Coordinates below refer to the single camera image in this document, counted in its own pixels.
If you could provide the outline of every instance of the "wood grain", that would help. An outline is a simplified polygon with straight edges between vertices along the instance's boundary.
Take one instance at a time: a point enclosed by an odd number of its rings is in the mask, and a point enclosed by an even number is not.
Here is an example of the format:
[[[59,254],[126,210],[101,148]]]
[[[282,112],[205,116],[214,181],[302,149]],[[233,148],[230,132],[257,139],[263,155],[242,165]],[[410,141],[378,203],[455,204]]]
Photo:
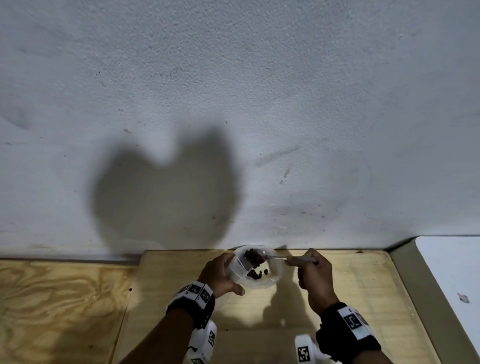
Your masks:
[[[0,363],[107,363],[136,267],[0,261]]]
[[[113,363],[133,349],[164,315],[165,305],[182,284],[196,279],[221,251],[149,251],[140,262]],[[301,255],[304,251],[291,251]],[[438,357],[385,252],[322,251],[333,264],[339,298],[369,321],[384,352],[395,364],[437,364]],[[212,364],[296,363],[294,338],[314,335],[319,317],[299,288],[296,269],[266,290],[230,295],[212,316],[218,327]]]

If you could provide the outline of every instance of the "hand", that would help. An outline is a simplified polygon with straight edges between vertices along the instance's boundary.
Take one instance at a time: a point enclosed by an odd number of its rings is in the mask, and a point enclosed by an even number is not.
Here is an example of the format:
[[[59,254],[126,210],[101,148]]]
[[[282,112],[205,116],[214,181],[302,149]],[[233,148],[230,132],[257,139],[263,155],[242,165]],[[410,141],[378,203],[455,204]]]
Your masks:
[[[332,263],[314,249],[309,249],[304,256],[314,257],[318,264],[306,262],[295,256],[289,256],[286,264],[299,268],[300,288],[308,291],[308,303],[320,316],[326,308],[340,302],[333,290]]]
[[[215,298],[221,297],[228,292],[234,292],[238,296],[245,294],[245,290],[241,285],[235,284],[225,275],[225,269],[234,256],[235,254],[233,253],[223,253],[214,260],[209,261],[197,279],[200,283],[208,284]]]

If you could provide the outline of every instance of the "white wall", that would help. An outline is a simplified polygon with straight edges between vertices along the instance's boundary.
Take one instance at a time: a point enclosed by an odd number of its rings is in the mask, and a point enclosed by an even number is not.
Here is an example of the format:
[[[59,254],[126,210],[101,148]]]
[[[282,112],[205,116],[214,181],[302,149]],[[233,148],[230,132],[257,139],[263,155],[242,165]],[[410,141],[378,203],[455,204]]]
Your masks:
[[[416,244],[480,355],[480,237],[420,236]],[[458,294],[468,297],[462,302]]]
[[[479,234],[480,3],[3,0],[0,255]]]

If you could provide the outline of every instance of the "plastic bowl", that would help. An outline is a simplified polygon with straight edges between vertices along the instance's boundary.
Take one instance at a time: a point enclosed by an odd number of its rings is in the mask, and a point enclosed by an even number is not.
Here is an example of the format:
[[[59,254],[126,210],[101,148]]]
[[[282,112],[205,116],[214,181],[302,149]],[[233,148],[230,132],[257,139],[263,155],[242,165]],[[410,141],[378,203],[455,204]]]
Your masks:
[[[268,275],[263,274],[260,279],[247,277],[252,266],[244,258],[244,254],[252,248],[258,250],[261,254],[276,255],[275,250],[268,245],[241,246],[234,251],[235,258],[232,259],[228,266],[227,277],[246,288],[260,289],[273,286],[283,276],[283,261],[280,259],[267,260]]]

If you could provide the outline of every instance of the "black wrist strap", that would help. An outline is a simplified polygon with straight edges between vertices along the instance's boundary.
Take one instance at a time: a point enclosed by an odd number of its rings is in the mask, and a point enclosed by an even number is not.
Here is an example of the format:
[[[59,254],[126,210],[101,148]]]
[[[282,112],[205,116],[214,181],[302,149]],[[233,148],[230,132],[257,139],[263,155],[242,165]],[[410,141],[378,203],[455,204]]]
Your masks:
[[[208,284],[194,281],[175,294],[170,300],[168,314],[174,309],[182,309],[193,318],[193,326],[196,329],[205,328],[215,308],[215,296]]]
[[[362,351],[382,349],[372,328],[355,308],[339,302],[328,307],[320,318],[317,343],[333,361],[351,364]]]

